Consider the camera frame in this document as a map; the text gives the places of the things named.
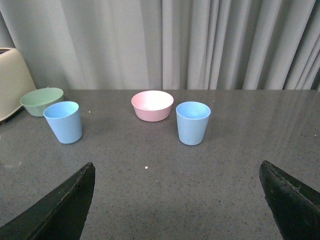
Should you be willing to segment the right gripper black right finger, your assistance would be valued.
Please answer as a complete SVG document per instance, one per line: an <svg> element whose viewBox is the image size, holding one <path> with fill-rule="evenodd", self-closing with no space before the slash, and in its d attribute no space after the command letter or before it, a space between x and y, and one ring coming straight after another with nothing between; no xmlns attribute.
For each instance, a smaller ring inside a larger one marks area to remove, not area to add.
<svg viewBox="0 0 320 240"><path fill-rule="evenodd" d="M263 161L259 179L284 240L320 238L320 193L279 167Z"/></svg>

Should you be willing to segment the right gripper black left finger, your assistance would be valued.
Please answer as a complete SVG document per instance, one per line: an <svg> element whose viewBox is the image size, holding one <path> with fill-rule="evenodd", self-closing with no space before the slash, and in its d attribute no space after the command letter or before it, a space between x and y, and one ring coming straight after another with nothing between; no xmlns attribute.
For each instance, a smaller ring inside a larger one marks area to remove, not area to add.
<svg viewBox="0 0 320 240"><path fill-rule="evenodd" d="M92 203L96 169L84 165L0 228L2 240L78 240Z"/></svg>

